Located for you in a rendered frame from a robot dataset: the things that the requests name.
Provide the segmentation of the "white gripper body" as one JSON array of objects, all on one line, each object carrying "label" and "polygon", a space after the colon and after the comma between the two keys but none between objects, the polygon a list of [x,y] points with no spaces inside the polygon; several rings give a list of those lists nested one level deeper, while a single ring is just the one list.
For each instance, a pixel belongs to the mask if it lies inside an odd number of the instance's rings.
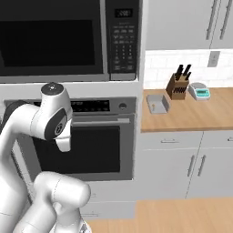
[{"label": "white gripper body", "polygon": [[71,150],[71,136],[57,137],[56,144],[61,152],[68,152]]}]

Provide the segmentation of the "white drawer front below oven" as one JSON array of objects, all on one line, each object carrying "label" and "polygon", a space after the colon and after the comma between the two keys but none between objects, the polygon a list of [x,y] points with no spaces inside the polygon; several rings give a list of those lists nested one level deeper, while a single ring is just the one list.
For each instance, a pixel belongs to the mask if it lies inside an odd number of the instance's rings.
[{"label": "white drawer front below oven", "polygon": [[80,209],[82,213],[98,213],[98,218],[85,218],[86,220],[104,218],[134,218],[136,210],[137,193],[135,183],[130,181],[92,181],[91,198]]}]

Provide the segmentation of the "microwave oven door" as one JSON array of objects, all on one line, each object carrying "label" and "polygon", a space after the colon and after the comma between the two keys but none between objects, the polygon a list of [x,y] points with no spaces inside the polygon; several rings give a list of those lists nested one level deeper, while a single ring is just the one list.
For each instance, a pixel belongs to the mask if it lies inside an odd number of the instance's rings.
[{"label": "microwave oven door", "polygon": [[105,0],[0,0],[0,83],[108,79]]}]

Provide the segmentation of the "white base cupboard door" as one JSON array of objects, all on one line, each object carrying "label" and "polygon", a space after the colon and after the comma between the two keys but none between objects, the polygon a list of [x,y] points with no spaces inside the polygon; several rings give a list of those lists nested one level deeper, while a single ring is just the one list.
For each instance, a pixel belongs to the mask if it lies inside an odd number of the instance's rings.
[{"label": "white base cupboard door", "polygon": [[[206,155],[201,176],[198,169]],[[201,148],[187,191],[187,198],[233,197],[233,148]]]},{"label": "white base cupboard door", "polygon": [[196,149],[143,150],[137,159],[139,199],[184,198],[190,176],[190,159]]}]

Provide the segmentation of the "black and steel microwave oven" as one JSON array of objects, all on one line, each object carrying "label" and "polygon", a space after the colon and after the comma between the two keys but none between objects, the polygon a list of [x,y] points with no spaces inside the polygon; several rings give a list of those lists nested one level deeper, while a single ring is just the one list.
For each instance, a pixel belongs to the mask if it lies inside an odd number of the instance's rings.
[{"label": "black and steel microwave oven", "polygon": [[141,2],[105,0],[105,3],[107,81],[133,81],[137,77]]}]

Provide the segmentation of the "wooden knife block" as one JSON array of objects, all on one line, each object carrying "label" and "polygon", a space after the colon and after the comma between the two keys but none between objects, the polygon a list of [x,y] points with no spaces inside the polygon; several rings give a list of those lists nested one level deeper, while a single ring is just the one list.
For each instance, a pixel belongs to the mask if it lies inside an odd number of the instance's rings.
[{"label": "wooden knife block", "polygon": [[189,81],[186,80],[185,76],[181,76],[176,79],[175,75],[172,75],[167,84],[167,94],[171,100],[184,100],[186,97],[186,91]]}]

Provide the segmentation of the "white and teal kitchen scale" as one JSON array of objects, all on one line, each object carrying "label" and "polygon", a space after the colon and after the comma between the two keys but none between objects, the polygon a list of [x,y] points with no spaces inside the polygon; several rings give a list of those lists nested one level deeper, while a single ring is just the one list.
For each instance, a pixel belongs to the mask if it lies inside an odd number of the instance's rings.
[{"label": "white and teal kitchen scale", "polygon": [[188,86],[188,92],[197,101],[210,99],[209,88],[203,83],[191,83]]}]

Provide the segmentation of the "white wall cupboard door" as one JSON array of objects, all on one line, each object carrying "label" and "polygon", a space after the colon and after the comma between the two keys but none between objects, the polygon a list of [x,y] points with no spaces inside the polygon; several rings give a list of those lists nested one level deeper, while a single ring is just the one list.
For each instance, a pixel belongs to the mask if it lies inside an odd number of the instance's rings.
[{"label": "white wall cupboard door", "polygon": [[207,49],[214,0],[148,0],[146,50]]},{"label": "white wall cupboard door", "polygon": [[233,0],[219,0],[211,49],[233,48]]}]

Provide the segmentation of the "grey wall socket plate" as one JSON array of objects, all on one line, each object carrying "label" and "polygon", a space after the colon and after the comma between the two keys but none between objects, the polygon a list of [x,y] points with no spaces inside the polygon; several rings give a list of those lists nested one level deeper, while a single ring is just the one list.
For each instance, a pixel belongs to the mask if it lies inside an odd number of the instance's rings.
[{"label": "grey wall socket plate", "polygon": [[216,67],[220,56],[219,51],[211,51],[208,59],[208,67]]}]

